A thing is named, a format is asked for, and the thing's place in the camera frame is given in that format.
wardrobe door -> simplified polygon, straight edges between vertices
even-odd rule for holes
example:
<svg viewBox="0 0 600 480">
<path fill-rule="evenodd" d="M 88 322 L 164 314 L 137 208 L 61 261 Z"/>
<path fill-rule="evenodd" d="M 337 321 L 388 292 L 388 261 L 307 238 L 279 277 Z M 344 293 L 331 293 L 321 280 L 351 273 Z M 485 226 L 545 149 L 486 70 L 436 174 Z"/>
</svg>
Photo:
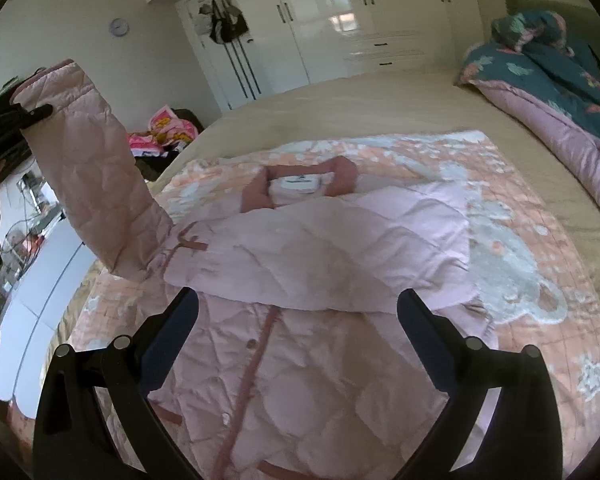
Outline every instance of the wardrobe door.
<svg viewBox="0 0 600 480">
<path fill-rule="evenodd" d="M 351 0 L 281 0 L 309 81 L 348 75 L 343 36 L 358 30 Z"/>
<path fill-rule="evenodd" d="M 249 23 L 274 93 L 305 86 L 309 79 L 280 0 L 237 0 Z"/>
<path fill-rule="evenodd" d="M 470 46 L 484 42 L 480 9 L 477 0 L 446 0 L 446 8 L 460 65 Z"/>
<path fill-rule="evenodd" d="M 237 0 L 184 0 L 186 19 L 190 22 L 195 38 L 190 38 L 196 56 L 205 75 L 220 86 L 224 100 L 229 108 L 236 109 L 265 95 L 271 94 L 266 72 L 260 62 L 257 47 L 250 33 L 243 34 L 231 43 L 217 44 L 208 33 L 198 33 L 196 23 L 202 20 L 200 9 L 203 6 L 213 8 L 213 3 L 220 11 L 225 5 Z"/>
<path fill-rule="evenodd" d="M 369 0 L 376 33 L 417 30 L 432 62 L 454 66 L 455 49 L 446 0 Z"/>
</svg>

teal floral comforter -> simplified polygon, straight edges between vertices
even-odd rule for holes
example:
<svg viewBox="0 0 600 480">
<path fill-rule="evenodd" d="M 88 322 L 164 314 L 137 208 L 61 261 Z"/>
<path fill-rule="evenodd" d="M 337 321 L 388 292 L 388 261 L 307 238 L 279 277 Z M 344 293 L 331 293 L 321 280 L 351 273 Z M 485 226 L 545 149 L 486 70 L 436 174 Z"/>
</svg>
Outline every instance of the teal floral comforter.
<svg viewBox="0 0 600 480">
<path fill-rule="evenodd" d="M 466 58 L 458 82 L 504 81 L 600 138 L 600 69 L 589 46 L 567 37 L 556 12 L 494 20 L 491 41 Z"/>
</svg>

white drawer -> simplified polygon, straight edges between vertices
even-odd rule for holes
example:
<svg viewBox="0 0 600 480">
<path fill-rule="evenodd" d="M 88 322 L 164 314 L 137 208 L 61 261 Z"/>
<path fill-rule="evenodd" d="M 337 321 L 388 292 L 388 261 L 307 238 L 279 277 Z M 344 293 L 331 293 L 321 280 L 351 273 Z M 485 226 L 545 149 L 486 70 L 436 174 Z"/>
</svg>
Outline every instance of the white drawer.
<svg viewBox="0 0 600 480">
<path fill-rule="evenodd" d="M 370 54 L 398 54 L 401 51 L 410 51 L 418 49 L 421 46 L 421 36 L 414 33 L 406 36 L 384 36 L 351 41 L 348 45 L 348 50 L 351 57 L 357 57 L 369 56 Z"/>
<path fill-rule="evenodd" d="M 349 75 L 359 75 L 366 72 L 416 70 L 425 66 L 428 61 L 427 56 L 424 56 L 424 54 L 346 59 Z"/>
</svg>

black bag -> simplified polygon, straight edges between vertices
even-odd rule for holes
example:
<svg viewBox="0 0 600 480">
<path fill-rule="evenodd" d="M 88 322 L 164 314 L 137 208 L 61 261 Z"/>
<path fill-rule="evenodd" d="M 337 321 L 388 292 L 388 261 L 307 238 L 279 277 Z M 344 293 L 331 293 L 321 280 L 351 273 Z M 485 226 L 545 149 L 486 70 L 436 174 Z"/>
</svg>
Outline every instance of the black bag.
<svg viewBox="0 0 600 480">
<path fill-rule="evenodd" d="M 231 43 L 249 31 L 242 11 L 231 4 L 231 0 L 220 0 L 224 11 L 218 7 L 216 0 L 212 1 L 211 33 L 209 37 L 217 44 Z"/>
</svg>

beige bedsheet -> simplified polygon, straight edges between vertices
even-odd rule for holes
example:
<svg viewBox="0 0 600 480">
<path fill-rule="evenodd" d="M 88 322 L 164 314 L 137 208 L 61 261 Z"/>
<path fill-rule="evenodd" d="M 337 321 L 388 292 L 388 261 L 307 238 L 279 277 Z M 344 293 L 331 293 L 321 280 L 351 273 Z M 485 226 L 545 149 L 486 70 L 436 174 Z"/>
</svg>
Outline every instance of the beige bedsheet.
<svg viewBox="0 0 600 480">
<path fill-rule="evenodd" d="M 296 140 L 481 130 L 520 170 L 564 225 L 600 296 L 600 210 L 571 173 L 521 123 L 454 73 L 378 73 L 336 79 L 234 110 L 190 145 L 158 179 L 159 192 L 193 159 L 230 157 Z"/>
<path fill-rule="evenodd" d="M 62 343 L 66 343 L 71 335 L 71 332 L 74 331 L 75 325 L 78 323 L 78 318 L 80 317 L 84 305 L 89 298 L 91 289 L 93 288 L 97 277 L 100 275 L 103 269 L 104 265 L 101 263 L 101 261 L 96 260 L 87 271 L 87 274 L 82 279 L 82 282 L 75 291 L 74 296 L 67 305 L 67 308 L 62 315 L 62 319 L 60 320 L 60 323 L 58 323 L 56 331 L 51 338 L 51 343 L 49 343 L 49 346 L 46 349 L 45 363 L 40 375 L 41 382 L 44 381 L 46 371 L 49 370 L 49 365 L 51 364 L 51 359 L 54 356 L 54 351 Z"/>
</svg>

